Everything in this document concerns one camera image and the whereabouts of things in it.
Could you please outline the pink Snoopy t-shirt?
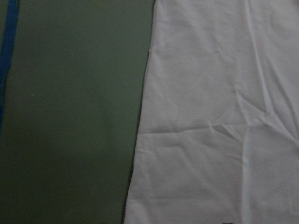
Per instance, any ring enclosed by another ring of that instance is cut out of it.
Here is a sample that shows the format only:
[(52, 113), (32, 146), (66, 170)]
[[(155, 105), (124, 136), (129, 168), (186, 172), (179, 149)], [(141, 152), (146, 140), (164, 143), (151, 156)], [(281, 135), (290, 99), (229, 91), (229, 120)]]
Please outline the pink Snoopy t-shirt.
[(124, 223), (298, 221), (298, 1), (157, 0)]

